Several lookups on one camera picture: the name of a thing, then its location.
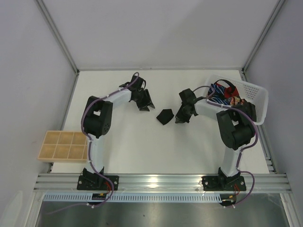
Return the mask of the black tie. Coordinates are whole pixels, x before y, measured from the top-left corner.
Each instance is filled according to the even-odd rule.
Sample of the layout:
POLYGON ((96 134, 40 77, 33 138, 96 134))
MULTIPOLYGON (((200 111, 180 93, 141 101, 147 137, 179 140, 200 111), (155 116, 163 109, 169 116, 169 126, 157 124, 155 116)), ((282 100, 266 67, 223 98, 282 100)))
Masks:
POLYGON ((174 113, 172 111, 172 109, 163 109, 158 116, 156 117, 156 119, 162 124, 162 125, 166 125, 167 123, 169 123, 174 117, 174 113))

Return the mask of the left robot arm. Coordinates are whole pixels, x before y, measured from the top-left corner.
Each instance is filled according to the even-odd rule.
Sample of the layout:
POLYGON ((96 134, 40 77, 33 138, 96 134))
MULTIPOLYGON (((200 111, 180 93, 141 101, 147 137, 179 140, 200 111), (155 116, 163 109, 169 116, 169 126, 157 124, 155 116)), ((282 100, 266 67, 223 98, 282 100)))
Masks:
POLYGON ((135 72, 129 82, 104 96, 90 96, 81 118, 81 131, 87 138, 88 163, 82 174, 91 181, 104 180, 103 137, 109 132, 113 111, 119 106, 135 102, 139 111, 148 112, 155 108, 150 93, 146 88, 146 80, 135 72))

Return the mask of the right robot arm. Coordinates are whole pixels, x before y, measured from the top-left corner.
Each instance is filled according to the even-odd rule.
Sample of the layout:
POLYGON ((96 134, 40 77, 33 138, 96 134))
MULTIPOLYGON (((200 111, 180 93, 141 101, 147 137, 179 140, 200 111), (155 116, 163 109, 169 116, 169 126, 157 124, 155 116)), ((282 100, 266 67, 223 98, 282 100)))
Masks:
POLYGON ((225 145, 222 165, 218 174, 202 178, 205 191, 245 191, 243 171, 239 169, 241 156, 249 148, 252 138, 258 138, 256 125, 244 112, 242 105, 225 106, 209 101, 206 97, 196 97, 191 89, 179 93, 181 107, 176 114, 175 123, 189 123, 192 116, 207 116, 217 121, 220 137, 225 145))

